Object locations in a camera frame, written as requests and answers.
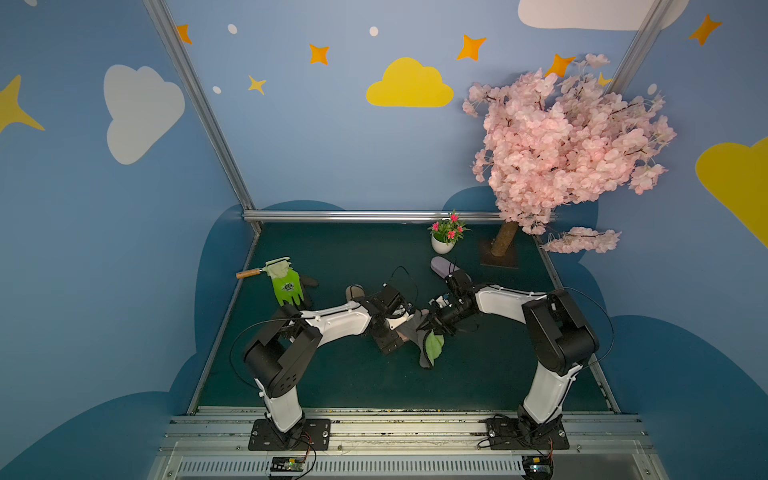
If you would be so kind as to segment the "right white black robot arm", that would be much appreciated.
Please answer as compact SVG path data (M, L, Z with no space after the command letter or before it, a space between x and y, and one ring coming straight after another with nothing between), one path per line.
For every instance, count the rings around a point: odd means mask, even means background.
M518 410L518 422L539 432L562 417L562 405L577 375L600 348L598 335L568 289L524 292L476 284L461 269L443 277L449 293L431 301L417 330L437 337L476 314L504 317L526 326L537 359L531 388Z

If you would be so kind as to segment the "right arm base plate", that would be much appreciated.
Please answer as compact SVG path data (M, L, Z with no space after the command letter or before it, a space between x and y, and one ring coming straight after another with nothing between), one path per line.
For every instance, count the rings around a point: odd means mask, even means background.
M486 418L487 444L492 450L568 450L570 442L561 415L534 424L527 418L512 418L500 414Z

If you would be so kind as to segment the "grey green microfibre cloth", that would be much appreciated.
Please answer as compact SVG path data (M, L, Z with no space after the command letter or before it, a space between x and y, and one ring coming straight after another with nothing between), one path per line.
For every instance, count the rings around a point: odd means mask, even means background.
M435 333L429 325L421 327L426 319L427 310L417 310L410 318L395 329L395 332L404 340L417 345L420 351L419 365L423 369L431 370L435 361L441 356L445 339L443 335Z

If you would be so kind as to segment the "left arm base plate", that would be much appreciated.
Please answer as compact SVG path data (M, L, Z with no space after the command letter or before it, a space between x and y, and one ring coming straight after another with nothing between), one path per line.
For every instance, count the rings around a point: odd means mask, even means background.
M249 451L289 451L310 447L327 451L331 425L330 419L303 418L282 432L271 419L258 419L252 426L247 448Z

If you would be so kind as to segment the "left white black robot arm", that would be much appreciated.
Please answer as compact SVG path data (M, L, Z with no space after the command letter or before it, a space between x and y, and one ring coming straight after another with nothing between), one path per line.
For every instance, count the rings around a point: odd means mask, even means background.
M415 339L405 330L418 325L424 312L393 286L368 295L353 284L345 295L344 304L323 310L282 306L244 349L242 360L264 401L268 423L283 437L296 438L303 428L297 385L320 347L368 332L387 353Z

